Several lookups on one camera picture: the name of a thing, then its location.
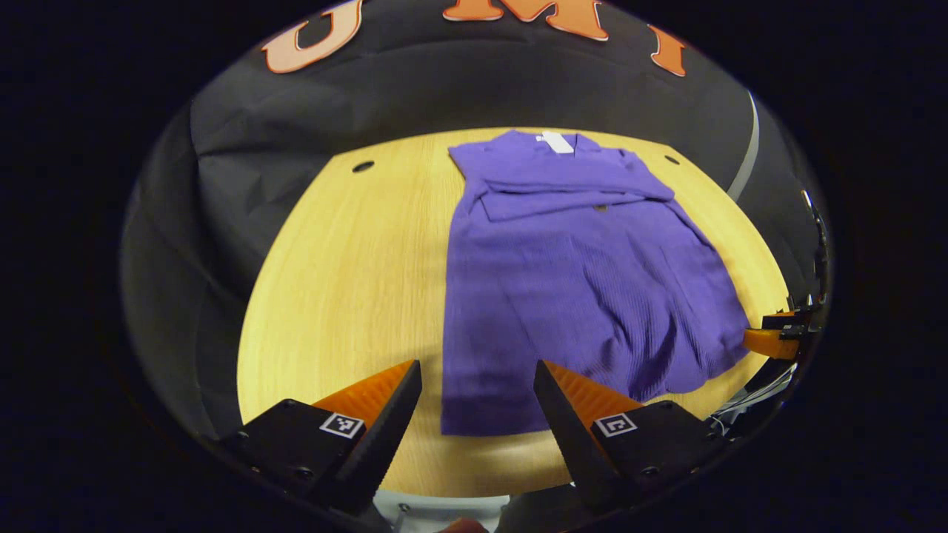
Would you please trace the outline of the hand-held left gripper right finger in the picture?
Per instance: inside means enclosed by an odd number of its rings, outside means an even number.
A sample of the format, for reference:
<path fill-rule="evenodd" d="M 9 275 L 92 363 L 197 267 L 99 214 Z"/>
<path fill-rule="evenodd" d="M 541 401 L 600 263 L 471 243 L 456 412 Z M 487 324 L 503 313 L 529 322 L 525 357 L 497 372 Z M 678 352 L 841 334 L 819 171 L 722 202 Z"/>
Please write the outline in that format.
<path fill-rule="evenodd" d="M 730 449 L 725 436 L 678 403 L 643 404 L 552 361 L 536 362 L 533 391 L 592 512 L 660 499 Z"/>

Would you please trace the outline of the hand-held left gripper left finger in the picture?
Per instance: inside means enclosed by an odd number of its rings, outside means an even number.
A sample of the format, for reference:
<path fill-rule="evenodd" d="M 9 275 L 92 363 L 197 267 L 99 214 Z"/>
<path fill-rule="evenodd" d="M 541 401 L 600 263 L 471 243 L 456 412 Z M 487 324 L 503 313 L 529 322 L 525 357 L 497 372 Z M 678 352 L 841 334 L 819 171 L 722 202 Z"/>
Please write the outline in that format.
<path fill-rule="evenodd" d="M 288 495 L 347 514 L 373 503 L 423 389 L 409 360 L 308 404 L 285 398 L 222 446 Z"/>

